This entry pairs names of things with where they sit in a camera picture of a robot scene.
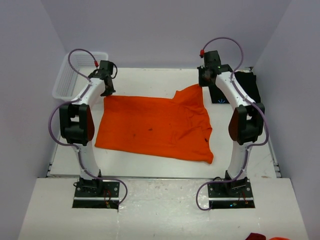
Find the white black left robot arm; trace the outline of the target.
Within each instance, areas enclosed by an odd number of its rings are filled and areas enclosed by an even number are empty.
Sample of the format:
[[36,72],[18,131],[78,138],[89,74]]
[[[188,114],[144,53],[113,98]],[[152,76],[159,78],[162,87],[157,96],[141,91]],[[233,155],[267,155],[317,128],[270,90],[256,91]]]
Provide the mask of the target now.
[[118,68],[109,60],[101,60],[97,69],[88,75],[89,82],[83,90],[66,105],[59,108],[61,137],[73,148],[80,167],[76,187],[97,197],[103,193],[104,184],[93,151],[92,140],[95,125],[91,108],[99,97],[115,93],[113,78]]

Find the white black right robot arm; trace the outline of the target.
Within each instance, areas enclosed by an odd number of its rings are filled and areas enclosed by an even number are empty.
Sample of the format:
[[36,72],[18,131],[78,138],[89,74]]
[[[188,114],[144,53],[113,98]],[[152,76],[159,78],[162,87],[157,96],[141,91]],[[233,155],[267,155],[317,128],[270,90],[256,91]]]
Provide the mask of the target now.
[[233,114],[228,125],[228,133],[233,141],[231,161],[225,172],[223,191],[233,197],[247,182],[247,165],[250,149],[263,132],[265,112],[262,103],[256,104],[237,81],[228,64],[222,64],[218,51],[200,51],[204,64],[198,69],[198,84],[208,87],[214,99],[215,89],[219,89],[230,104]]

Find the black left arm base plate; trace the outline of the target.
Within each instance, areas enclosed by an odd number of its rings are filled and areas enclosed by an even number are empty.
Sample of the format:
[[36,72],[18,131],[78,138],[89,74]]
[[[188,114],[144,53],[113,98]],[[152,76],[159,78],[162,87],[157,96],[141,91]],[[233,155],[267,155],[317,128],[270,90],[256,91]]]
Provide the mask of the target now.
[[119,209],[118,181],[96,181],[89,185],[78,181],[73,185],[75,186],[73,209]]

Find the orange t shirt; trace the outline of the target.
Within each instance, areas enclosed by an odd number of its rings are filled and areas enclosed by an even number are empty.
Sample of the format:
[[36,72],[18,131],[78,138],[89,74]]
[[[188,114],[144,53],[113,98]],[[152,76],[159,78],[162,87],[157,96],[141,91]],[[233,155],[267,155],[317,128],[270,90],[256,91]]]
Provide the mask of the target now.
[[210,117],[197,84],[173,98],[111,95],[103,107],[97,148],[207,164],[214,160]]

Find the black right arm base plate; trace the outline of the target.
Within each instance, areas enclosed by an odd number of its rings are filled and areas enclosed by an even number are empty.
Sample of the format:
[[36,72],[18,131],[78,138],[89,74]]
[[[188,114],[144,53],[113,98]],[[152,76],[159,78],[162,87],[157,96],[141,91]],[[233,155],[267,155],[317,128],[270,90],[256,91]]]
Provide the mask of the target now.
[[251,182],[245,178],[231,183],[211,183],[207,186],[209,209],[254,209]]

